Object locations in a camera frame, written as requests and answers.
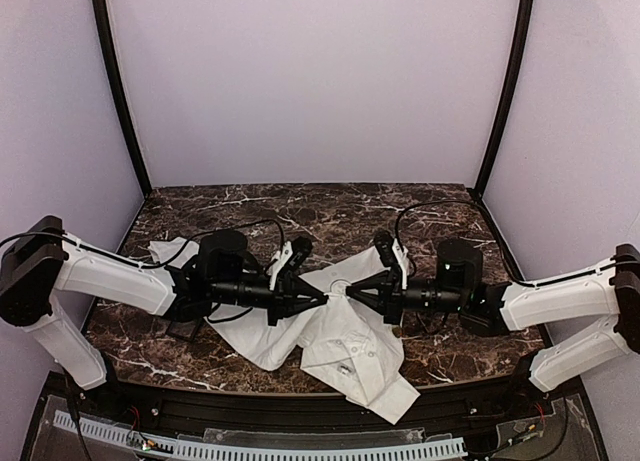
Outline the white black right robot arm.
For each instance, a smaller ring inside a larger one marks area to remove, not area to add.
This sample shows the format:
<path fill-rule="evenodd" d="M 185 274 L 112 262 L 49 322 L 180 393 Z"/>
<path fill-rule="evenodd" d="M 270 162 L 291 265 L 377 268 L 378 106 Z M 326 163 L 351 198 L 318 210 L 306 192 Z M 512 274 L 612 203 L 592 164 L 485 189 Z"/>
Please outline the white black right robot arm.
<path fill-rule="evenodd" d="M 387 324 L 398 324 L 407 311 L 454 313 L 470 333 L 496 337 L 595 317 L 582 331 L 520 361 L 520 376 L 541 393 L 639 350 L 639 252 L 630 244 L 617 246 L 614 256 L 582 271 L 498 284 L 483 282 L 483 254 L 462 239 L 438 245 L 432 278 L 409 276 L 407 255 L 397 241 L 382 241 L 376 249 L 384 271 L 355 282 L 346 294 Z"/>

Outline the white button shirt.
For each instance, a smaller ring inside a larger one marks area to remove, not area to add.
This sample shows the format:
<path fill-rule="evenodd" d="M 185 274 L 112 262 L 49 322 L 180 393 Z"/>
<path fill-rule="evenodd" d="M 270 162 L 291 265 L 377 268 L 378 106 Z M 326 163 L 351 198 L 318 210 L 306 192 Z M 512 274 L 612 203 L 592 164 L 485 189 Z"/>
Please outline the white button shirt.
<path fill-rule="evenodd" d="M 326 305 L 292 318 L 267 324 L 262 310 L 239 320 L 210 326 L 241 356 L 265 371 L 280 368 L 295 347 L 300 347 L 300 368 L 354 404 L 396 424 L 419 396 L 400 374 L 404 361 L 401 339 L 378 313 L 347 296 L 329 294 L 331 283 L 351 284 L 381 273 L 383 265 L 373 247 L 303 279 L 328 296 Z M 215 317 L 239 314 L 224 306 Z"/>

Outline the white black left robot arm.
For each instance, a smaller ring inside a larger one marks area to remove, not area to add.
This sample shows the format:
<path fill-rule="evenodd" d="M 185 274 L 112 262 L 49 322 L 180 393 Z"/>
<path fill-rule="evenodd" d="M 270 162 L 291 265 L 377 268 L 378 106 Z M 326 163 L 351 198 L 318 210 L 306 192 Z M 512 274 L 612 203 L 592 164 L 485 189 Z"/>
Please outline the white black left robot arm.
<path fill-rule="evenodd" d="M 228 305 L 262 309 L 274 326 L 327 303 L 327 295 L 297 273 L 311 253 L 309 239 L 282 240 L 271 264 L 261 267 L 243 230 L 195 234 L 197 251 L 181 266 L 175 256 L 145 264 L 87 244 L 65 231 L 60 218 L 46 216 L 1 243 L 1 318 L 31 334 L 89 391 L 108 382 L 108 364 L 62 309 L 60 291 L 119 302 L 172 322 L 205 318 Z"/>

